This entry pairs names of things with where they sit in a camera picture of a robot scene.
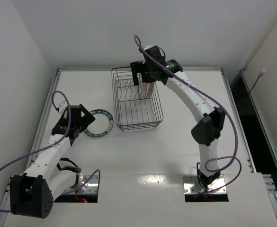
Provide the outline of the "white plate with grey motif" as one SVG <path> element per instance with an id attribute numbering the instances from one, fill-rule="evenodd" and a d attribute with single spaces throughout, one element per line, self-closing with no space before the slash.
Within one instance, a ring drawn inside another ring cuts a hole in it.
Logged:
<path id="1" fill-rule="evenodd" d="M 149 99 L 152 96 L 153 91 L 154 91 L 154 86 L 155 86 L 155 82 L 148 84 L 148 90 L 147 90 L 147 93 L 145 96 L 146 99 Z"/>

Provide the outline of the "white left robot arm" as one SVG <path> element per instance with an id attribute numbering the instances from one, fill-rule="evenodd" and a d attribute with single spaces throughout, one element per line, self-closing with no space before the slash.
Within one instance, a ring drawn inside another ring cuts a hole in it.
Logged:
<path id="1" fill-rule="evenodd" d="M 46 218 L 53 208 L 53 202 L 65 190 L 70 187 L 79 190 L 79 167 L 65 166 L 55 177 L 52 177 L 52 173 L 79 135 L 94 121 L 95 117 L 83 105 L 72 105 L 69 111 L 64 110 L 52 129 L 49 148 L 39 152 L 36 160 L 23 174 L 12 177 L 12 214 Z"/>

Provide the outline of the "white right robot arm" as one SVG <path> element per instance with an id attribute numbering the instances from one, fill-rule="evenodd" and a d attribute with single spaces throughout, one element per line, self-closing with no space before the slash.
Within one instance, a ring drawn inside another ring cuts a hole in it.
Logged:
<path id="1" fill-rule="evenodd" d="M 137 74 L 143 83 L 162 82 L 171 89 L 193 114 L 196 125 L 191 130 L 198 143 L 200 166 L 197 170 L 199 184 L 205 189 L 220 176 L 217 161 L 218 139 L 223 129 L 225 112 L 203 98 L 190 85 L 183 68 L 175 60 L 166 61 L 158 46 L 145 46 L 144 61 L 130 64 L 134 84 L 138 85 Z"/>

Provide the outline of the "orange sunburst plate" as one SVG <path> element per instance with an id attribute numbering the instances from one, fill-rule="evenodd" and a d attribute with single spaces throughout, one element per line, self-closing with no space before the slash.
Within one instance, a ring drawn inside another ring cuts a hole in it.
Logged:
<path id="1" fill-rule="evenodd" d="M 138 94 L 139 94 L 139 98 L 141 100 L 150 98 L 149 87 L 150 87 L 150 83 L 144 83 L 143 76 L 142 76 L 142 74 L 140 74 L 139 75 Z"/>

